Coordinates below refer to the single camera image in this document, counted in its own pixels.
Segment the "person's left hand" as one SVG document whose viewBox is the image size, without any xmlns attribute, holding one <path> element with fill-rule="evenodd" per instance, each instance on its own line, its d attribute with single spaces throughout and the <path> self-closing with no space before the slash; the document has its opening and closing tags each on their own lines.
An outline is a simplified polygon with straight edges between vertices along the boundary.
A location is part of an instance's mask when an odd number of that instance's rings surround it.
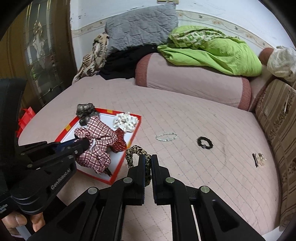
<svg viewBox="0 0 296 241">
<path fill-rule="evenodd" d="M 40 228 L 42 228 L 45 225 L 45 220 L 42 212 L 40 214 L 31 216 L 30 221 L 32 223 L 34 232 L 37 232 Z M 24 215 L 18 212 L 12 212 L 6 217 L 4 217 L 2 219 L 2 222 L 5 225 L 6 229 L 10 232 L 10 234 L 18 235 L 19 232 L 16 228 L 19 226 L 26 225 L 27 219 Z"/>
</svg>

